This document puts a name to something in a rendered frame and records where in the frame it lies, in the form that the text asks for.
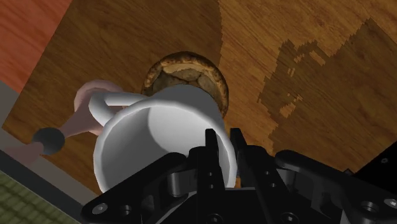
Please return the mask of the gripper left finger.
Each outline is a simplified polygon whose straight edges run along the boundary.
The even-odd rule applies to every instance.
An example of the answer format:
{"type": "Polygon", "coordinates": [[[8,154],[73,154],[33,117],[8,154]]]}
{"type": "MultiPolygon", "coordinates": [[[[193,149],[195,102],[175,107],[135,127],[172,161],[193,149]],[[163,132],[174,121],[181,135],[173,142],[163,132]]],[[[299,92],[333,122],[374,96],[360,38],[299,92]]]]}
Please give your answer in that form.
{"type": "Polygon", "coordinates": [[[216,133],[187,156],[168,153],[81,209],[88,224],[226,224],[216,133]]]}

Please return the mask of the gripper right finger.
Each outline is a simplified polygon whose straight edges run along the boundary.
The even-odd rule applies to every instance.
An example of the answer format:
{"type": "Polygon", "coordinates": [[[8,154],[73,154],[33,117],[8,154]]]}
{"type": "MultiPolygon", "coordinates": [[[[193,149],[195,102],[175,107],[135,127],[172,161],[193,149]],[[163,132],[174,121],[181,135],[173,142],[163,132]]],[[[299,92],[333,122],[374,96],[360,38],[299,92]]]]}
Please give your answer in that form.
{"type": "Polygon", "coordinates": [[[266,224],[397,224],[397,142],[348,174],[292,150],[271,156],[238,128],[230,139],[266,224]]]}

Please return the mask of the white mug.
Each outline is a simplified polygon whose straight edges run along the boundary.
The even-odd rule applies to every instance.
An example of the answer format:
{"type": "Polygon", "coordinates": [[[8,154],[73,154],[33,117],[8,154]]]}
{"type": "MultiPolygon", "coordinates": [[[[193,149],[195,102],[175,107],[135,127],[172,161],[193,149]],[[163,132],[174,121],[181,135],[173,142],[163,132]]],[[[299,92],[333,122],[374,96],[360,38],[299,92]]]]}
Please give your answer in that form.
{"type": "Polygon", "coordinates": [[[225,186],[235,185],[237,161],[216,101],[191,85],[167,87],[151,97],[131,92],[98,92],[88,104],[102,125],[94,150],[94,174],[102,192],[169,152],[188,155],[205,144],[213,129],[225,186]]]}

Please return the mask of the brown speckled bowl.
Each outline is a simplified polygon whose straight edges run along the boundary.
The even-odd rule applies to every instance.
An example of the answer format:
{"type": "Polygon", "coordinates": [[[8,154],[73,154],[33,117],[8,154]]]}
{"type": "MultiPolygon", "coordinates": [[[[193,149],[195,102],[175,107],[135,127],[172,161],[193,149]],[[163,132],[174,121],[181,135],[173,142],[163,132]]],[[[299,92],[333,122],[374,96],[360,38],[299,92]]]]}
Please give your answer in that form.
{"type": "Polygon", "coordinates": [[[201,88],[216,101],[221,115],[226,115],[229,91],[225,77],[212,61],[194,52],[172,53],[154,63],[147,72],[141,93],[152,96],[178,84],[201,88]]]}

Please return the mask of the pink utensil with black knob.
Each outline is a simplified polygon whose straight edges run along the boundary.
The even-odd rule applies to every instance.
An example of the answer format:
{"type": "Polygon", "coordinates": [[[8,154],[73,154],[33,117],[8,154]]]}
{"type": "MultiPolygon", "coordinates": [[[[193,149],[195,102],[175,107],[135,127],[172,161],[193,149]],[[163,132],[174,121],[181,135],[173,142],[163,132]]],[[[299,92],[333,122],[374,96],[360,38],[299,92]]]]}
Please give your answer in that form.
{"type": "Polygon", "coordinates": [[[74,113],[68,120],[59,128],[39,129],[27,146],[39,154],[52,155],[63,148],[68,137],[84,132],[98,136],[102,132],[102,125],[95,120],[88,108],[91,96],[97,92],[122,91],[122,87],[106,80],[93,80],[83,84],[75,95],[74,113]]]}

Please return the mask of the wooden table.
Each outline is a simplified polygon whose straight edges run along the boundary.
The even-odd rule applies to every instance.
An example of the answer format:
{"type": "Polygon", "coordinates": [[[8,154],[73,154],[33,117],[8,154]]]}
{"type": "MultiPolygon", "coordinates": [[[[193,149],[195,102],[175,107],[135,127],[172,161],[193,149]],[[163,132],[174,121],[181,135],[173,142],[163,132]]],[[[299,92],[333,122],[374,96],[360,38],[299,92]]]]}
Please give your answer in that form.
{"type": "Polygon", "coordinates": [[[397,141],[397,0],[0,0],[0,76],[20,96],[4,129],[28,143],[73,113],[82,84],[139,92],[191,51],[229,87],[226,127],[269,153],[357,171],[397,141]]]}

